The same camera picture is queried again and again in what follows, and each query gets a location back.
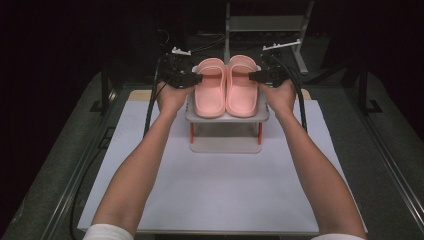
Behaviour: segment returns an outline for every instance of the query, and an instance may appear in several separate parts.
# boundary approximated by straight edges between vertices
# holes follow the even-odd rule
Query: cable
[[[149,128],[150,128],[150,119],[152,118],[153,106],[155,104],[156,96],[157,96],[156,88],[157,88],[157,84],[158,84],[159,67],[160,67],[161,61],[166,56],[168,56],[168,55],[165,54],[165,55],[162,55],[161,57],[159,57],[158,62],[156,63],[155,77],[153,79],[152,92],[150,94],[149,106],[147,107],[146,122],[145,122],[145,125],[144,125],[143,138],[144,138],[144,136],[146,136],[146,133],[147,133],[147,131],[149,131]]]
[[[303,99],[302,89],[300,87],[300,80],[298,78],[299,76],[297,75],[297,72],[295,72],[296,75],[293,74],[292,72],[294,70],[293,68],[287,67],[283,62],[280,61],[280,59],[272,55],[270,57],[274,59],[278,64],[280,64],[289,74],[290,80],[293,82],[293,85],[296,88],[296,92],[299,97],[299,108],[300,108],[300,118],[302,122],[302,127],[305,129],[306,132],[308,132],[308,126],[306,124],[305,102]]]

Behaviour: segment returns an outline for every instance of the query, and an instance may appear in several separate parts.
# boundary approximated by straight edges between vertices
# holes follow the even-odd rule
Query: human arm
[[[293,114],[294,86],[285,81],[278,88],[260,85],[274,110],[293,158],[302,188],[311,204],[320,234],[343,233],[366,239],[361,217],[350,191]]]
[[[162,89],[164,83],[158,84]],[[114,174],[97,208],[94,224],[111,224],[133,236],[153,188],[159,165],[177,111],[193,88],[177,90],[164,86],[158,95],[159,116],[142,141]]]

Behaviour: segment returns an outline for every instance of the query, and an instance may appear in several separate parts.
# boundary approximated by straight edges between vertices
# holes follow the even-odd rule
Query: slipper
[[[203,75],[202,82],[194,90],[194,110],[199,117],[216,118],[225,112],[224,62],[208,58],[197,66],[196,72]]]
[[[255,61],[244,55],[236,55],[228,62],[226,109],[234,117],[247,118],[256,114],[258,84],[249,80],[249,73],[257,69]]]

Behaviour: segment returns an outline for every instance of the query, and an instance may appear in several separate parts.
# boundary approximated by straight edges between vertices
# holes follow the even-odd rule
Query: white sleeve
[[[85,233],[83,240],[133,240],[129,232],[110,224],[94,224]]]
[[[312,240],[364,240],[364,239],[360,237],[352,236],[352,235],[347,235],[347,234],[331,233],[331,234],[325,234],[325,235],[312,238]]]

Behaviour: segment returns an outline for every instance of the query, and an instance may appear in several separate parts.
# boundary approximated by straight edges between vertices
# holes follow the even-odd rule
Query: white paper
[[[114,172],[142,137],[147,102],[128,101],[82,213],[86,230]],[[298,104],[295,114],[300,119]],[[341,173],[318,102],[305,101],[311,138]],[[257,154],[190,150],[184,107],[171,128],[158,177],[138,230],[143,232],[318,233],[283,131],[270,109]],[[157,117],[155,108],[153,119]]]

